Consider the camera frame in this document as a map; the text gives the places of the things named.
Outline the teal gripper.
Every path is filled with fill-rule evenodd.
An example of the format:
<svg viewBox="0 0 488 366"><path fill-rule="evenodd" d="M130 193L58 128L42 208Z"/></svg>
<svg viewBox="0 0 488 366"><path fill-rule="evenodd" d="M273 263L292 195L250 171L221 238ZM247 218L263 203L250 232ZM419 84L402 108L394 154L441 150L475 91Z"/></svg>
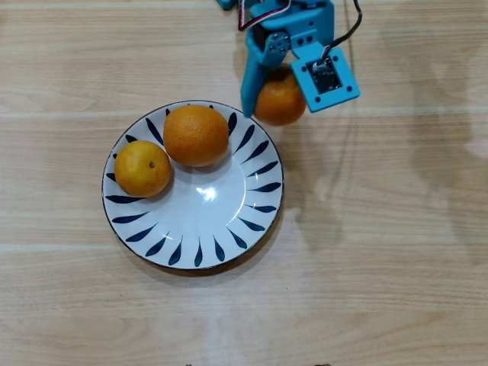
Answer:
<svg viewBox="0 0 488 366"><path fill-rule="evenodd" d="M244 1L246 69L240 89L242 112L254 114L268 68L278 68L287 52L315 45L319 59L333 48L335 12L331 1Z"/></svg>

